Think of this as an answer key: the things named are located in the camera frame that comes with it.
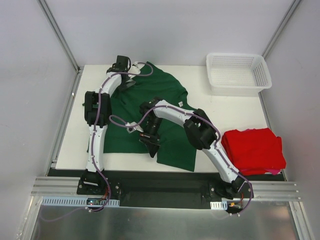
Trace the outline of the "green t shirt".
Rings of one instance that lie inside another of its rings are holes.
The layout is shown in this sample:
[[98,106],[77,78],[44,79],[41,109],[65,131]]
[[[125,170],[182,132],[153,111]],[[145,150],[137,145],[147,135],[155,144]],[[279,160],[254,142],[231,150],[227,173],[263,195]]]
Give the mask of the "green t shirt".
[[116,75],[108,80],[101,93],[87,91],[84,96],[84,118],[91,133],[89,141],[98,146],[88,154],[86,168],[104,169],[102,155],[107,153],[146,154],[157,157],[157,163],[194,171],[196,149],[185,130],[176,123],[158,118],[143,108],[153,97],[191,110],[188,92],[171,74],[150,62],[134,63],[124,74],[126,83]]

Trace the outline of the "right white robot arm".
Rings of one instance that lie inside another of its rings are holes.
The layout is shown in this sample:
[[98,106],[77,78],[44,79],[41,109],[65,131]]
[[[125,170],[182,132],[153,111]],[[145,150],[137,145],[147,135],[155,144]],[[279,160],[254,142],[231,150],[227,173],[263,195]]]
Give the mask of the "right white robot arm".
[[221,134],[202,109],[183,109],[156,97],[142,103],[139,112],[142,114],[142,120],[146,120],[139,140],[144,143],[152,158],[160,148],[160,124],[163,119],[168,120],[181,126],[189,143],[195,149],[203,151],[218,170],[221,180],[213,187],[218,196],[232,200],[242,193],[245,177],[223,152],[219,143]]

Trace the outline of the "white plastic basket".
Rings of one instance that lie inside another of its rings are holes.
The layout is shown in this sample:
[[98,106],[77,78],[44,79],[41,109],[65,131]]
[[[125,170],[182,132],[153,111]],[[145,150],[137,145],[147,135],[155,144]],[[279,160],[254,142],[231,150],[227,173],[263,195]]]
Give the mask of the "white plastic basket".
[[214,96],[255,97],[272,87],[267,63],[258,54],[209,53],[206,70]]

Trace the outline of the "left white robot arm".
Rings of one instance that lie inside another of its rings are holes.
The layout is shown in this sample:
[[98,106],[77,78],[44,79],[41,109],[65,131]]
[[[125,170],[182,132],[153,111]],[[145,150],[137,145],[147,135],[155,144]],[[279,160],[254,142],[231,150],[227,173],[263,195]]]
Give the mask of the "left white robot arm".
[[108,185],[101,176],[105,135],[112,114],[111,96],[115,90],[130,80],[131,60],[118,55],[116,62],[106,71],[106,79],[95,91],[84,96],[84,119],[89,127],[88,160],[78,188],[99,195],[108,192]]

